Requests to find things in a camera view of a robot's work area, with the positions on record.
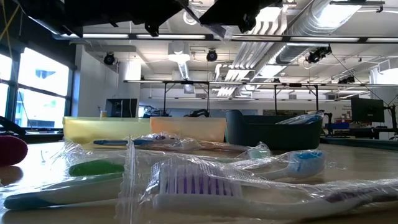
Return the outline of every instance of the table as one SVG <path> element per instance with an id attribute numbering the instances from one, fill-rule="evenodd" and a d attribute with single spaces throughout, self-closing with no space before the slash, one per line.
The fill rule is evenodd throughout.
<path id="1" fill-rule="evenodd" d="M 59 150 L 62 142 L 29 145 L 29 153 L 24 161 L 14 167 L 0 168 L 0 179 L 3 184 L 18 182 L 28 184 L 37 175 L 46 175 L 46 167 L 42 163 L 41 151 Z M 378 149 L 367 149 L 361 147 L 345 147 L 321 144 L 320 149 L 329 153 L 330 161 L 336 162 L 333 169 L 327 169 L 323 177 L 315 177 L 310 182 L 327 182 L 338 179 L 386 179 L 398 177 L 398 153 Z M 397 223 L 398 203 L 383 204 L 377 212 L 374 208 L 362 208 L 359 214 L 338 216 L 333 218 L 321 218 L 317 220 L 292 222 L 292 221 L 253 221 L 242 223 L 266 223 L 266 224 L 294 224 L 294 223 Z M 112 224 L 118 223 L 114 220 L 115 207 L 113 201 L 88 203 L 86 205 L 75 205 L 62 208 L 48 208 L 31 211 L 0 211 L 0 223 L 95 223 Z"/>

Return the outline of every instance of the computer monitor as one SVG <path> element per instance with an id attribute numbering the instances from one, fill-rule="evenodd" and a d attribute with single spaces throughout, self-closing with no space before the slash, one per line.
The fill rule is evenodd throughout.
<path id="1" fill-rule="evenodd" d="M 110 118 L 135 118 L 137 99 L 107 99 L 105 108 Z"/>
<path id="2" fill-rule="evenodd" d="M 351 110 L 353 121 L 384 122 L 384 103 L 382 100 L 352 98 Z"/>

